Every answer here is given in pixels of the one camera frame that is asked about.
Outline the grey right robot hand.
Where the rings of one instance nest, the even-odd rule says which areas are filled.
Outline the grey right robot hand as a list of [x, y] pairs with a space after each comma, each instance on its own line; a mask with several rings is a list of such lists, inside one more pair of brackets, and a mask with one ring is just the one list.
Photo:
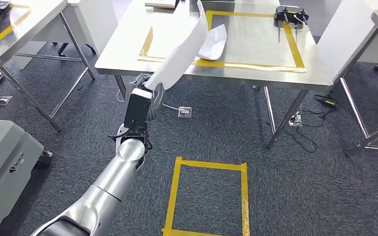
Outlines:
[[150, 92], [152, 95], [151, 104], [147, 113], [146, 121], [152, 121], [158, 116], [158, 111], [160, 110], [163, 102], [163, 97], [165, 95], [165, 88], [163, 83], [158, 83], [154, 89], [149, 89], [145, 87], [146, 82], [151, 78], [149, 74], [141, 73], [135, 79], [135, 88], [139, 88]]

